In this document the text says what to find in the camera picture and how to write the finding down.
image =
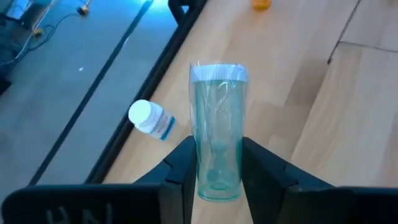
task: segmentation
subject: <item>white pill bottle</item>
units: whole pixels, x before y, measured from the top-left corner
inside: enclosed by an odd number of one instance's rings
[[[168,140],[176,123],[163,107],[147,100],[134,102],[128,116],[138,130],[162,141]]]

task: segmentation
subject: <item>pill bottle label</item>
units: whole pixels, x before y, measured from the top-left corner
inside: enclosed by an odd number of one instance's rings
[[[166,140],[173,130],[175,118],[165,110],[163,110],[155,128],[150,135],[160,140]]]

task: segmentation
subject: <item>orange object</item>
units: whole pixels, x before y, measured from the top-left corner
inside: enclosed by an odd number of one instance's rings
[[[267,10],[271,6],[271,0],[252,0],[255,10]]]

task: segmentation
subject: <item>wood plank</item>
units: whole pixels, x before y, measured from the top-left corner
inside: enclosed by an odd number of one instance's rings
[[[266,12],[251,1],[209,0],[152,97],[190,134],[190,63],[241,63],[251,77],[246,134],[289,159],[315,101],[326,61],[357,0],[278,0]],[[133,131],[105,182],[130,183],[174,147]],[[244,195],[212,204],[195,198],[193,223],[251,223]]]
[[[335,185],[398,187],[398,54],[340,44],[292,155]]]
[[[398,50],[398,0],[361,0],[342,41]]]

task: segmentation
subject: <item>plastic wrap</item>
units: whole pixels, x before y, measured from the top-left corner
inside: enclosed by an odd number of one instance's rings
[[[190,67],[192,134],[198,153],[198,194],[229,202],[241,194],[241,152],[248,73],[238,64]]]

